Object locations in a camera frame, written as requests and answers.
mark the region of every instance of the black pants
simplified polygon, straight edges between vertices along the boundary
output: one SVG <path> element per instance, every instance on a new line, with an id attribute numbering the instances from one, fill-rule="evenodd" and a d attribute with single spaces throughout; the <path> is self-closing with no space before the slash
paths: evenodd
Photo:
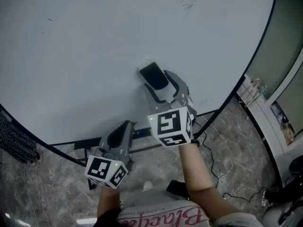
<path id="1" fill-rule="evenodd" d="M 293 202 L 303 196 L 303 177 L 297 176 L 291 183 L 278 192 L 265 192 L 265 198 L 269 202 L 286 203 Z"/>

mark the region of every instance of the white cube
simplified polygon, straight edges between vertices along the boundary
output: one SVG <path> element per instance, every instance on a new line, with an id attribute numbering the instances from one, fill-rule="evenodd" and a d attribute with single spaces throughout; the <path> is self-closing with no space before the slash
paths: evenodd
<path id="1" fill-rule="evenodd" d="M 85 168 L 85 176 L 92 182 L 113 189 L 119 186 L 127 173 L 122 161 L 92 155 L 89 156 Z"/>
<path id="2" fill-rule="evenodd" d="M 153 136 L 164 147 L 191 142 L 192 121 L 186 106 L 149 115 L 148 119 Z"/>

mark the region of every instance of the whiteboard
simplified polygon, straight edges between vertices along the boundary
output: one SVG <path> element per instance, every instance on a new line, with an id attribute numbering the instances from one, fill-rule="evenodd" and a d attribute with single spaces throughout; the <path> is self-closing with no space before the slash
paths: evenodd
<path id="1" fill-rule="evenodd" d="M 147 127 L 137 68 L 156 61 L 218 109 L 251 60 L 274 0 L 0 0 L 0 103 L 48 144 Z"/>

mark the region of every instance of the marble floor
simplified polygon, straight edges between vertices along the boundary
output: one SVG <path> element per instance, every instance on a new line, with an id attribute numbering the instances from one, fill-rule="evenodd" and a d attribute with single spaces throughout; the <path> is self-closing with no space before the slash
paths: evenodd
<path id="1" fill-rule="evenodd" d="M 205 119 L 199 117 L 197 122 L 203 125 Z M 218 184 L 221 194 L 228 192 L 249 198 L 261 187 L 270 187 L 275 182 L 275 173 L 264 144 L 235 98 L 214 121 L 213 126 L 232 152 L 233 167 Z M 221 176 L 231 167 L 230 152 L 213 127 L 210 126 L 206 134 L 205 145 L 213 151 L 214 173 Z M 204 138 L 205 134 L 202 134 L 200 143 Z M 147 137 L 134 140 L 133 148 L 155 144 L 157 142 L 152 137 Z M 84 157 L 83 150 L 73 150 L 73 145 L 58 148 L 75 158 Z M 200 152 L 210 169 L 210 151 L 201 145 Z M 96 216 L 99 188 L 89 190 L 83 167 L 46 149 L 43 149 L 43 155 L 42 163 L 37 166 L 26 165 L 25 168 L 25 165 L 0 151 L 0 162 L 3 163 L 0 165 L 0 210 L 5 214 L 3 219 L 7 226 L 48 227 L 48 220 L 52 227 L 92 226 L 78 225 L 77 220 Z M 133 160 L 133 170 L 120 185 L 122 202 L 141 191 L 146 180 L 152 181 L 159 188 L 166 188 L 172 179 L 183 181 L 177 148 L 160 147 L 134 153 Z M 250 204 L 228 195 L 226 199 L 238 209 L 262 220 L 265 209 L 260 206 L 261 194 L 254 196 Z"/>

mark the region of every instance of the white cable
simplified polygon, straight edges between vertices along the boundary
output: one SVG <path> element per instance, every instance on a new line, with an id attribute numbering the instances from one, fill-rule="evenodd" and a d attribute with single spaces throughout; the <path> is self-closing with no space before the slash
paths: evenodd
<path id="1" fill-rule="evenodd" d="M 41 197 L 40 197 L 40 190 L 39 190 L 39 187 L 38 187 L 38 173 L 37 173 L 37 168 L 38 168 L 38 163 L 36 162 L 36 177 L 37 177 L 38 196 L 39 196 L 39 200 L 40 200 L 40 202 L 41 202 L 41 204 L 42 204 L 42 208 L 43 208 L 44 214 L 45 214 L 46 217 L 47 217 L 48 225 L 49 225 L 50 227 L 52 227 L 52 226 L 51 226 L 51 223 L 49 222 L 48 216 L 47 216 L 47 214 L 46 214 L 46 211 L 45 211 L 45 209 L 44 209 L 44 205 L 43 205 L 42 200 L 41 200 Z"/>
<path id="2" fill-rule="evenodd" d="M 37 220 L 37 216 L 36 216 L 36 212 L 35 212 L 35 209 L 34 209 L 34 205 L 33 205 L 32 199 L 30 198 L 30 196 L 29 196 L 29 194 L 28 194 L 28 189 L 27 189 L 27 176 L 26 176 L 26 174 L 25 174 L 25 168 L 26 168 L 26 164 L 24 165 L 24 185 L 25 185 L 25 188 L 26 188 L 26 190 L 27 190 L 27 195 L 28 195 L 28 197 L 29 197 L 29 200 L 30 200 L 30 202 L 31 202 L 31 204 L 32 204 L 32 208 L 33 208 L 33 211 L 34 211 L 34 214 L 35 214 L 35 219 L 36 219 L 37 226 L 39 227 L 39 225 L 38 225 L 38 220 Z"/>
<path id="3" fill-rule="evenodd" d="M 231 158 L 231 164 L 232 164 L 232 152 L 231 152 L 231 150 L 228 148 L 227 143 L 226 143 L 226 140 L 222 137 L 222 135 L 218 132 L 218 130 L 216 130 L 216 128 L 215 128 L 212 124 L 210 124 L 210 125 L 211 125 L 211 126 L 213 127 L 213 129 L 218 133 L 218 135 L 224 140 L 224 143 L 225 143 L 227 149 L 229 150 L 230 158 Z M 220 176 L 220 177 L 218 178 L 217 181 L 219 181 L 222 177 L 224 177 L 226 174 L 228 174 L 228 173 L 230 172 L 231 169 L 232 169 L 232 165 L 231 165 L 231 167 L 229 168 L 229 170 L 228 170 L 226 173 L 224 173 L 222 176 Z"/>

